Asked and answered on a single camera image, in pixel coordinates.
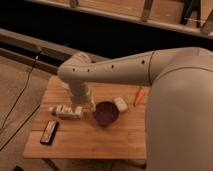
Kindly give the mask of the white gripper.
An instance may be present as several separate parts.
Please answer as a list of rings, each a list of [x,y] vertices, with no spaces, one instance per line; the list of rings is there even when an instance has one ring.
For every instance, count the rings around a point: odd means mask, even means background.
[[[92,112],[96,110],[96,104],[91,88],[87,83],[76,83],[69,85],[70,98],[74,104],[86,105]]]

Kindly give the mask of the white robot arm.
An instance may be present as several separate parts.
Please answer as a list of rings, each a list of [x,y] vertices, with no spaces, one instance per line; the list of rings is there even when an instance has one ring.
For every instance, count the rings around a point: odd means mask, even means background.
[[[148,86],[147,170],[213,171],[213,51],[164,49],[97,63],[76,53],[57,74],[80,101],[89,82]]]

